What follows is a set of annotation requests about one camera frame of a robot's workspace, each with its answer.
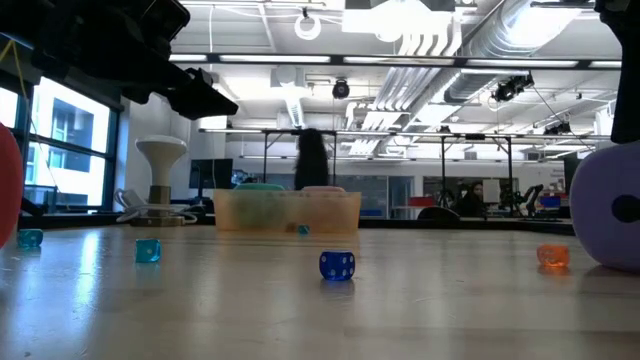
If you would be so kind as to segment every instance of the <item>wooden table surface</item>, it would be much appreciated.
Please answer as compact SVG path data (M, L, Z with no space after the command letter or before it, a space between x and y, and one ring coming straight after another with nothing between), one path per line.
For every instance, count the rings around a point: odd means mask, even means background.
M159 264L134 240L159 238ZM542 243L571 248L539 268ZM349 248L351 282L318 256ZM640 278L575 238L362 230L358 238L214 227L49 231L0 250L0 359L638 359Z

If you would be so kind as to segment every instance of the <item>ceiling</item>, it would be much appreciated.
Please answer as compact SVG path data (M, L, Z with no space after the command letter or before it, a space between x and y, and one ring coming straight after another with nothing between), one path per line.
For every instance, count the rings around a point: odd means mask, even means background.
M499 3L498 0L476 0L477 8L460 11L463 37ZM343 1L328 1L320 9L316 2L310 5L310 14L326 17L321 21L320 34L314 40L303 40L294 31L301 10L297 5L283 9L278 1L270 3L205 1L215 6L187 6L191 22L172 43L174 53L277 53L277 54L398 54L402 41L383 42L374 34L347 33L339 23L344 14ZM532 56L552 58L606 58L619 59L621 49L611 31L592 11L576 16L558 36L545 43ZM291 105L282 93L271 88L275 65L208 65L206 70L219 75L226 95L240 105L238 114L231 118L234 128L282 127L282 118ZM373 101L385 84L389 68L345 66L297 66L304 74L300 105L306 118L315 116L313 126L336 128L347 122L349 103ZM574 133L593 131L595 110L607 106L615 99L619 81L617 71L533 71L535 88L527 89L514 101L496 104L490 100L495 82L474 94L465 106L456 107L451 116L440 119L436 125L449 125L454 132L527 132L531 125L545 119L553 120L549 107L559 115L570 114ZM335 100L331 94L336 79L345 78L350 86L350 97ZM418 113L418 105L399 118L409 119ZM320 115L325 114L325 122ZM412 131L433 131L437 126ZM238 136L228 136L233 141Z

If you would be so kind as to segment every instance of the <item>plastic container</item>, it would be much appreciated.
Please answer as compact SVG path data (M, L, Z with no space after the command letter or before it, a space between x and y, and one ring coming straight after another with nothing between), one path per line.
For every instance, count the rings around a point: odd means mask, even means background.
M216 190L220 231L291 232L307 225L312 234L358 231L360 193Z

